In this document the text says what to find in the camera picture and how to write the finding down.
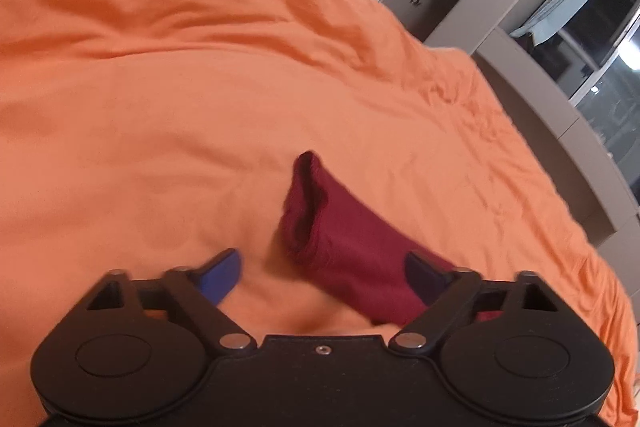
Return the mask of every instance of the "bed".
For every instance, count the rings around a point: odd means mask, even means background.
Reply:
[[[221,308],[252,335],[377,331],[306,282],[278,221],[314,150],[457,266],[532,269],[616,362],[602,417],[636,421],[622,285],[468,56],[373,0],[0,0],[0,424],[44,419],[29,360],[107,270],[151,278],[238,247]]]

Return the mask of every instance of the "metal screw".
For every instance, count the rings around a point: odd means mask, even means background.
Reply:
[[[318,347],[316,347],[316,353],[318,355],[330,355],[331,351],[332,351],[332,349],[329,346],[318,346]]]
[[[227,333],[220,337],[220,346],[226,349],[244,349],[251,344],[251,337],[244,333]]]
[[[398,346],[406,349],[419,349],[427,344],[427,338],[420,333],[400,333],[395,341]]]

